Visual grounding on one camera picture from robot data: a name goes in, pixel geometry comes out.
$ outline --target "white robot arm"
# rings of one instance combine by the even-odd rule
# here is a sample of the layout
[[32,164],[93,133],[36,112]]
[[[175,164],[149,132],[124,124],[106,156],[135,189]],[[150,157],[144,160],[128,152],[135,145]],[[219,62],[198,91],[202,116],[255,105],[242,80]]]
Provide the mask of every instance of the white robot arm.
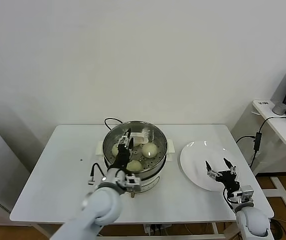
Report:
[[254,207],[252,199],[254,190],[251,186],[240,187],[240,183],[235,181],[237,177],[236,166],[233,166],[225,158],[224,162],[229,170],[216,172],[205,161],[207,175],[224,184],[223,197],[236,215],[236,223],[242,238],[244,240],[274,240],[269,218]]
[[140,178],[126,167],[131,159],[133,138],[129,129],[118,141],[118,154],[106,176],[83,201],[83,210],[74,220],[65,223],[51,240],[94,240],[105,225],[113,223],[121,214],[120,195],[125,191],[140,191]]

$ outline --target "power strip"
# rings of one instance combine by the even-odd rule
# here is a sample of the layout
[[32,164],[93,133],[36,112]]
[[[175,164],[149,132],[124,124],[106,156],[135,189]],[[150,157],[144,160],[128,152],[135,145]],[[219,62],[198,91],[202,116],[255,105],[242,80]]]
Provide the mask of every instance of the power strip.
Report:
[[[151,225],[152,224],[143,224],[144,232],[146,234],[148,234],[149,236],[151,236]],[[161,230],[166,229],[166,228],[171,227],[171,226],[172,226],[172,224],[161,224]]]

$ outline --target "white table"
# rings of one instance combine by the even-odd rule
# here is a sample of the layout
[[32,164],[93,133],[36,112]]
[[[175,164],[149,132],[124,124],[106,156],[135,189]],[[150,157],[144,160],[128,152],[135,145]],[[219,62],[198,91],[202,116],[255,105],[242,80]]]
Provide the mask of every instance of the white table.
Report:
[[[236,216],[221,192],[194,185],[180,171],[182,148],[192,141],[210,141],[224,146],[237,159],[239,181],[254,189],[255,207],[272,218],[274,212],[255,176],[225,125],[160,125],[172,139],[176,153],[168,155],[159,183],[131,198],[121,196],[123,211],[115,224],[208,223],[235,221]],[[81,211],[98,142],[108,129],[103,125],[59,125],[55,128],[10,215],[12,221],[62,224]]]
[[[252,105],[264,119],[270,117],[286,117],[285,114],[280,116],[272,111],[275,104],[270,100],[254,100]],[[268,164],[272,165],[280,158],[286,156],[286,150],[282,151],[282,153],[275,151],[275,149],[280,147],[282,143],[286,145],[286,118],[271,118],[267,120],[266,124],[268,124],[273,129],[278,137],[272,139],[270,144],[268,144],[266,149],[261,152],[261,154],[256,159],[256,163],[253,165],[253,173],[255,175],[263,168],[263,164],[261,164],[261,162],[264,160],[264,158],[277,154],[277,157],[269,157],[271,160],[268,162]],[[267,197],[281,197],[286,205],[285,188],[277,177],[271,177],[271,180],[275,186],[275,189],[264,189],[263,192]]]

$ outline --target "white plate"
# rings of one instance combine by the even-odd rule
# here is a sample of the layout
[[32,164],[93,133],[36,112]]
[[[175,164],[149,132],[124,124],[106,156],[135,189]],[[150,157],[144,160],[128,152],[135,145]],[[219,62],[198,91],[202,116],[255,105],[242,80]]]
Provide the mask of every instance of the white plate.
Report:
[[239,178],[239,170],[236,158],[224,147],[209,141],[193,141],[187,144],[179,157],[179,161],[185,175],[199,187],[215,192],[223,192],[224,185],[207,175],[207,161],[212,170],[219,172],[229,170],[224,159],[236,166],[236,181]]

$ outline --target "wooden floor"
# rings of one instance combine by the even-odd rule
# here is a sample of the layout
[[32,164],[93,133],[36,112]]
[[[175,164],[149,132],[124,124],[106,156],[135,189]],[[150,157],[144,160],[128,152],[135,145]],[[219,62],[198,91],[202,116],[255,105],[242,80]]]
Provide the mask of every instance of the wooden floor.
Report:
[[[280,176],[280,181],[286,189],[286,176]],[[259,184],[263,189],[274,188],[269,177],[258,177]],[[268,198],[271,204],[276,219],[282,219],[286,221],[286,206],[281,198]],[[286,230],[286,223],[281,222]],[[211,234],[212,227],[210,224],[187,224],[188,230],[193,234]],[[224,230],[224,224],[219,223],[217,225],[219,233]],[[184,224],[174,224],[167,228],[169,235],[189,235],[190,233],[185,228]],[[101,234],[103,236],[144,236],[144,229],[142,225],[109,225],[102,229]],[[47,238],[38,232],[33,227],[15,227],[15,226],[0,226],[0,240],[46,240]]]

